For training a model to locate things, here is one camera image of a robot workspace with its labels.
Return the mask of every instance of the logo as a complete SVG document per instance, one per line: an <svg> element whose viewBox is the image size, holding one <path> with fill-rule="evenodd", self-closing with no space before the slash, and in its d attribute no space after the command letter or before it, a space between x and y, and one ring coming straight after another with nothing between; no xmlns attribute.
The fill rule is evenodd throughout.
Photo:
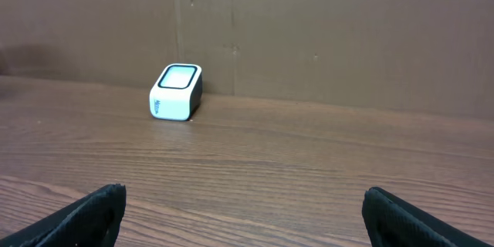
<svg viewBox="0 0 494 247"><path fill-rule="evenodd" d="M160 110L160 100L154 100L154 112L157 113Z"/></svg>

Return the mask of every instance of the light blue screen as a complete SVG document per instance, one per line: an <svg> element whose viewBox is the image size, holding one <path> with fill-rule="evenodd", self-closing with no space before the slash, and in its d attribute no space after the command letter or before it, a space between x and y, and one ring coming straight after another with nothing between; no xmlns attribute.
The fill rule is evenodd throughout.
<svg viewBox="0 0 494 247"><path fill-rule="evenodd" d="M192 66L172 66L168 68L160 82L160 86L183 89L191 81L194 71L195 68Z"/></svg>

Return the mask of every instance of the wooden table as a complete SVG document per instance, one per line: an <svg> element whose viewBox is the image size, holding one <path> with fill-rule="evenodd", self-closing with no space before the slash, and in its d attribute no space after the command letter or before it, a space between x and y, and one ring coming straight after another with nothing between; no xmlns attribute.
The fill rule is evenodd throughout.
<svg viewBox="0 0 494 247"><path fill-rule="evenodd" d="M121 183L118 246L369 245L380 186L494 244L494 122L208 94L172 122L148 93L0 76L0 238Z"/></svg>

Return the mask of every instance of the white casing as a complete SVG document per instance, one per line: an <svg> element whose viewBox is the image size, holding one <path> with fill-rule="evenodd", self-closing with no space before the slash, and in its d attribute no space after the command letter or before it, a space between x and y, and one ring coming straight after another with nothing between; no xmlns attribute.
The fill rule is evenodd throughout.
<svg viewBox="0 0 494 247"><path fill-rule="evenodd" d="M195 71L192 81L185 89L163 88L159 86L161 79L171 66L195 66ZM149 93L149 107L153 117L164 120L187 120L191 116L191 94L192 90L198 85L199 76L202 74L200 66L174 63L167 66Z"/></svg>

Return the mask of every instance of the small white cube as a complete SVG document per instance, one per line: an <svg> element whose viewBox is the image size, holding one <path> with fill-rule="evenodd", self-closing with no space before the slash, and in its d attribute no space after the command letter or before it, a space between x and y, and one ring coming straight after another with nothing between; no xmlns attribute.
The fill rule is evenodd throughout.
<svg viewBox="0 0 494 247"><path fill-rule="evenodd" d="M149 93L153 117L164 120L188 120L198 108L202 96L202 69L191 64L167 66Z"/></svg>

